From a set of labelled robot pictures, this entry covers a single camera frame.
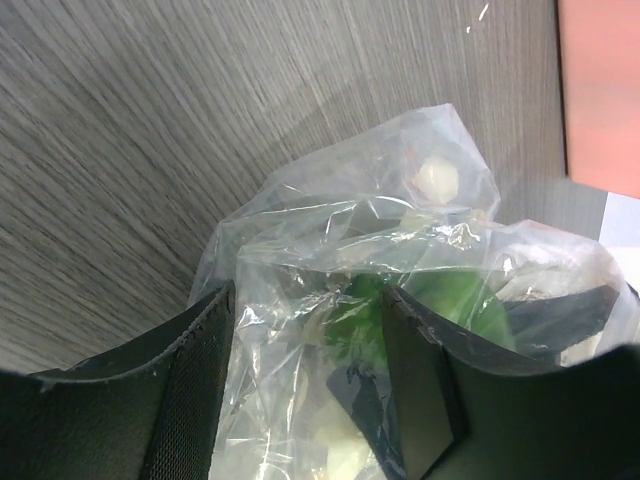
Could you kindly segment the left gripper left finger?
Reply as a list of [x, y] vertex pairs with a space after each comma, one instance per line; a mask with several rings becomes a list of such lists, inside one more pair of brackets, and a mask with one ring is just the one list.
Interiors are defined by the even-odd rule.
[[4, 479], [205, 479], [235, 285], [67, 370], [1, 372]]

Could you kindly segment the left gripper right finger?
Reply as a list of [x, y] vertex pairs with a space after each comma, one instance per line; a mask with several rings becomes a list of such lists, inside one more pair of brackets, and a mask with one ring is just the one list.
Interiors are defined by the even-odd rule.
[[635, 479], [639, 349], [571, 367], [502, 348], [386, 287], [383, 336], [411, 479]]

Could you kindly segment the polka dot zip bag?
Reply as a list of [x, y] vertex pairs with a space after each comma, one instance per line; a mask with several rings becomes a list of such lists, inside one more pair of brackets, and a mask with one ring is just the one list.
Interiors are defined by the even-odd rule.
[[449, 104], [272, 173], [192, 284], [235, 287], [213, 479], [635, 479], [639, 296], [596, 241], [496, 223]]

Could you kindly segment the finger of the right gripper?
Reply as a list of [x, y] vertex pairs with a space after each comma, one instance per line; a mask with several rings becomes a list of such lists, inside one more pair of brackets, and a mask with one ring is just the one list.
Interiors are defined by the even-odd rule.
[[[377, 357], [366, 359], [349, 353], [346, 364], [335, 369], [326, 385], [373, 450], [398, 450], [397, 418], [384, 355], [381, 324], [381, 289], [362, 287], [354, 303], [343, 308], [342, 323], [351, 322], [350, 332], [335, 337], [346, 346], [355, 344], [355, 335], [370, 331], [374, 339], [365, 344]], [[556, 363], [568, 348], [600, 333], [611, 314], [618, 293], [600, 286], [577, 294], [535, 301], [508, 301], [507, 326], [516, 334], [516, 351], [529, 358]]]

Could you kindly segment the white plastic basket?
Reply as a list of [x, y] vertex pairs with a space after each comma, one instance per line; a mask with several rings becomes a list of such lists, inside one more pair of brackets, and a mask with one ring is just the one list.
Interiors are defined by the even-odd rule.
[[639, 291], [639, 200], [609, 192], [599, 242], [618, 263], [626, 281]]

